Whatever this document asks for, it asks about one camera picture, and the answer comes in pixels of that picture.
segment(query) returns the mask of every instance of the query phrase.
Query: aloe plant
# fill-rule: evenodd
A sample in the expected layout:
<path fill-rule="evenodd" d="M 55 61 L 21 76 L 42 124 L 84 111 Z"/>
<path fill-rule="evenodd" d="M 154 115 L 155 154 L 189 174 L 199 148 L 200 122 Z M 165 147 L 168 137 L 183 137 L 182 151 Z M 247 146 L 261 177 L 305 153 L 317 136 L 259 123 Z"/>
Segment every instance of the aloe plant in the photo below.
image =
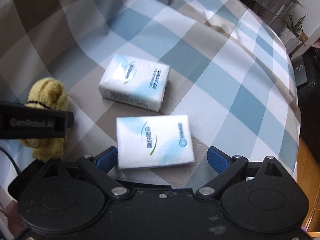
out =
<path fill-rule="evenodd" d="M 295 13 L 293 13 L 291 15 L 289 14 L 290 23 L 288 24 L 287 22 L 285 22 L 285 24 L 287 25 L 287 27 L 290 31 L 292 31 L 293 33 L 295 33 L 298 36 L 300 33 L 303 33 L 303 28 L 302 28 L 303 20 L 308 14 L 301 17 L 296 24 L 294 24 L 293 20 L 292 20 L 292 15 L 294 15 L 294 14 Z"/>

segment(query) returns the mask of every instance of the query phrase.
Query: white wall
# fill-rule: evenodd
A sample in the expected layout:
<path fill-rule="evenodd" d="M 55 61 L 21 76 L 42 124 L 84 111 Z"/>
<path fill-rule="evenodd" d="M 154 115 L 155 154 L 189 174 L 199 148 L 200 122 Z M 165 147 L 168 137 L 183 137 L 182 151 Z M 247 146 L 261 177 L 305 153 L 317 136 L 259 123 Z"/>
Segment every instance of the white wall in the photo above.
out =
<path fill-rule="evenodd" d="M 320 38 L 320 0 L 298 0 L 304 8 L 297 5 L 293 12 L 293 21 L 296 23 L 301 17 L 308 14 L 303 21 L 303 32 L 309 37 L 306 46 L 302 46 L 293 56 L 303 54 L 311 44 L 315 43 Z"/>

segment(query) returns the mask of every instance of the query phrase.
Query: white tissue packet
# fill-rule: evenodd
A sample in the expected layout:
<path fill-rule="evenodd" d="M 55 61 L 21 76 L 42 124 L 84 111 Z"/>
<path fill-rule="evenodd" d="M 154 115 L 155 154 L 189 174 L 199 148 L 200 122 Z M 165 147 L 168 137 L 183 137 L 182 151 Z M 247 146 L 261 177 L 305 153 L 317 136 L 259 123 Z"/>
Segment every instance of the white tissue packet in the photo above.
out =
<path fill-rule="evenodd" d="M 187 115 L 119 117 L 116 129 L 120 169 L 195 161 Z"/>
<path fill-rule="evenodd" d="M 99 84 L 104 98 L 159 111 L 170 67 L 140 58 L 114 55 Z"/>

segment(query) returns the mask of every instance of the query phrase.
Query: metal screw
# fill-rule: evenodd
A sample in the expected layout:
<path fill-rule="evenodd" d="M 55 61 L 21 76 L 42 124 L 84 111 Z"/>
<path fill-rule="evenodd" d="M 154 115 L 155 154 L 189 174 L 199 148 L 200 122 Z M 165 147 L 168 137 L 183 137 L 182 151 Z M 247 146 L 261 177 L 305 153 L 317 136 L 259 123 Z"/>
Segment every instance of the metal screw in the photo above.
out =
<path fill-rule="evenodd" d="M 128 192 L 128 190 L 125 187 L 114 187 L 111 192 L 113 195 L 121 196 Z"/>
<path fill-rule="evenodd" d="M 204 196 L 208 196 L 214 193 L 214 189 L 212 187 L 202 187 L 199 189 L 199 193 Z"/>
<path fill-rule="evenodd" d="M 167 194 L 164 194 L 164 193 L 161 193 L 160 195 L 159 195 L 159 198 L 167 198 Z"/>

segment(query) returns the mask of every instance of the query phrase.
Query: tablecloth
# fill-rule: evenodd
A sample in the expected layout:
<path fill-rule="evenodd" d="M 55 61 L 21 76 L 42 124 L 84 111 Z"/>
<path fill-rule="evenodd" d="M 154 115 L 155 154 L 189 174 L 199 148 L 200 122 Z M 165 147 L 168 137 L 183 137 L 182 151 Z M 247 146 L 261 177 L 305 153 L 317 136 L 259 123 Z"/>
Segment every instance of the tablecloth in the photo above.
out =
<path fill-rule="evenodd" d="M 117 117 L 187 114 L 193 164 L 112 176 L 197 188 L 216 176 L 209 146 L 250 161 L 273 155 L 294 169 L 300 111 L 292 65 L 278 36 L 239 0 L 0 0 L 0 39 L 1 100 L 25 103 L 44 77 L 65 84 L 75 114 L 68 161 L 116 146 Z M 115 53 L 171 66 L 158 113 L 101 98 L 99 80 Z M 32 162 L 17 140 L 0 146 L 21 169 Z M 1 153 L 0 173 L 5 207 L 16 174 Z"/>

